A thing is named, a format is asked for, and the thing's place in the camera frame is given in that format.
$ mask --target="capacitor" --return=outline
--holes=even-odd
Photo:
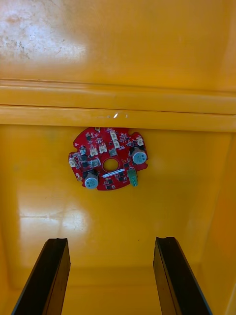
[[[131,156],[135,164],[143,164],[147,160],[145,151],[141,150],[140,148],[135,148]]]
[[[91,172],[85,177],[85,187],[88,189],[94,189],[98,186],[98,176]]]

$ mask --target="red circuit board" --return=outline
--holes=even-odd
[[[133,162],[130,152],[134,148],[142,147],[146,155],[147,151],[142,136],[138,132],[129,134],[128,131],[128,128],[89,127],[77,136],[73,142],[77,152],[69,154],[69,163],[82,186],[85,187],[86,175],[95,171],[99,180],[98,190],[118,189],[130,184],[127,176],[129,169],[137,172],[148,167],[146,163]],[[109,158],[118,162],[115,172],[109,173],[103,167]]]

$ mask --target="metal component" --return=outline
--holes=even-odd
[[[85,187],[88,189],[94,189],[98,186],[98,176],[91,172],[88,173],[87,177],[85,178]]]
[[[137,140],[138,146],[143,146],[144,145],[144,141],[143,141],[141,136],[138,136],[136,138],[136,140]]]
[[[125,169],[122,168],[122,169],[119,169],[117,171],[114,171],[114,172],[111,172],[111,173],[107,173],[107,174],[104,174],[102,175],[103,178],[107,178],[107,177],[110,177],[110,176],[113,176],[113,175],[116,175],[116,174],[119,174],[120,172],[124,172]]]
[[[119,141],[118,141],[118,140],[113,141],[113,144],[114,144],[114,147],[115,147],[116,149],[119,148]]]
[[[81,147],[80,148],[80,153],[81,154],[86,154],[86,148],[85,147]]]
[[[69,164],[70,164],[70,167],[75,167],[75,160],[74,160],[74,158],[70,157]]]
[[[130,184],[133,187],[138,185],[138,178],[137,178],[137,174],[136,174],[135,169],[132,168],[132,169],[127,170],[127,176],[129,178]]]
[[[77,181],[81,182],[83,178],[80,176],[80,174],[76,173],[75,175],[76,175]]]
[[[156,238],[153,266],[162,315],[212,315],[174,237]]]
[[[117,151],[115,148],[109,150],[109,154],[111,157],[117,156]]]
[[[110,131],[110,135],[111,135],[111,138],[112,140],[117,140],[117,135],[116,135],[116,132],[114,130]]]
[[[103,144],[101,144],[101,145],[99,146],[99,152],[100,152],[100,153],[107,152],[107,147],[106,147],[105,143],[103,143]]]
[[[143,164],[147,160],[147,155],[146,155],[145,151],[143,151],[139,148],[135,148],[134,151],[132,152],[131,156],[132,156],[132,159],[133,159],[135,164]]]
[[[69,271],[67,238],[49,239],[34,265],[12,315],[60,315]]]
[[[97,156],[98,155],[98,151],[97,148],[91,148],[90,149],[90,155],[93,156]]]
[[[96,159],[93,159],[92,161],[89,161],[89,164],[92,168],[94,168],[94,167],[100,166],[101,162],[100,162],[100,159],[96,158]]]

